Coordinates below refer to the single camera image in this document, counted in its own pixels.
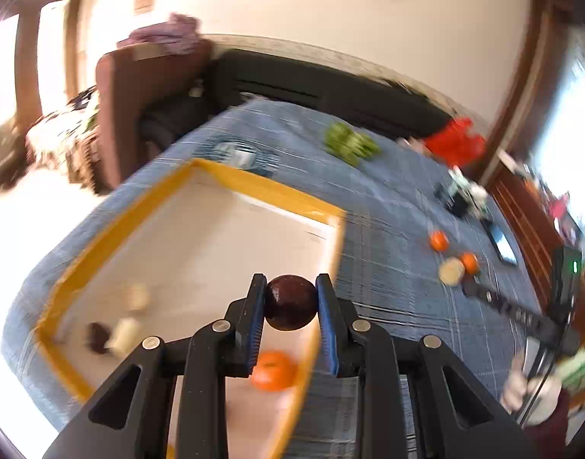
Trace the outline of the right hand white glove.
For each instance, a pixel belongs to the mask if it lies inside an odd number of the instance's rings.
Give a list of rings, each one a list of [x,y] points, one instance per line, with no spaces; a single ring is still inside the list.
[[[521,427],[542,424],[555,412],[562,382],[554,362],[552,352],[532,337],[511,360],[499,401]]]

